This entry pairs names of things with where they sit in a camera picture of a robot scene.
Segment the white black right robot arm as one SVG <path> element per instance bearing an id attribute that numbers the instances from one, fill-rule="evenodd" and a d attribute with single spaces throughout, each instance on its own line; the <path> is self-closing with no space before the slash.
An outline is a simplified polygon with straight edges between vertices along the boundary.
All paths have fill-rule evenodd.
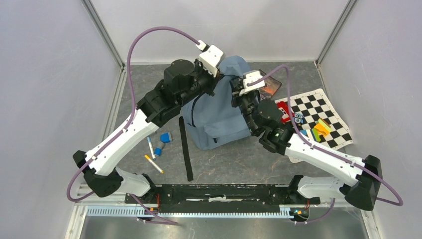
<path id="1" fill-rule="evenodd" d="M 311 178 L 295 176 L 287 190 L 293 203 L 305 198 L 343 198 L 361 210 L 375 207 L 381 186 L 380 159 L 343 154 L 295 132 L 291 123 L 283 123 L 282 111 L 272 100 L 258 100 L 257 89 L 248 91 L 243 78 L 229 81 L 232 91 L 231 105 L 238 107 L 252 136 L 271 152 L 291 156 L 331 174 L 329 177 Z"/>

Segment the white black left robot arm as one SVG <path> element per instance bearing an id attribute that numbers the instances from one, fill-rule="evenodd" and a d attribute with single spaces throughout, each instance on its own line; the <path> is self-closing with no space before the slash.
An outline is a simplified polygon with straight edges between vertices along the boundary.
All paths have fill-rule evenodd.
<path id="1" fill-rule="evenodd" d="M 180 114 L 181 108 L 203 94 L 214 95 L 221 79 L 219 61 L 199 57 L 194 62 L 175 60 L 163 72 L 153 90 L 135 105 L 134 111 L 117 129 L 95 148 L 78 150 L 73 159 L 84 179 L 98 197 L 115 192 L 134 194 L 143 202 L 156 198 L 156 189 L 146 176 L 117 167 L 138 143 Z"/>

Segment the blue fabric backpack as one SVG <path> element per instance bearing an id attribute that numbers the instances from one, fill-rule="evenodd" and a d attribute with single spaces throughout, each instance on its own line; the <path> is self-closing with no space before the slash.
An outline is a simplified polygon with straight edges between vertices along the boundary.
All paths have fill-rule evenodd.
<path id="1" fill-rule="evenodd" d="M 203 94 L 182 107 L 186 130 L 202 151 L 251 136 L 238 107 L 231 106 L 231 79 L 251 70 L 240 56 L 226 57 L 219 65 L 223 78 L 219 80 L 214 96 Z"/>

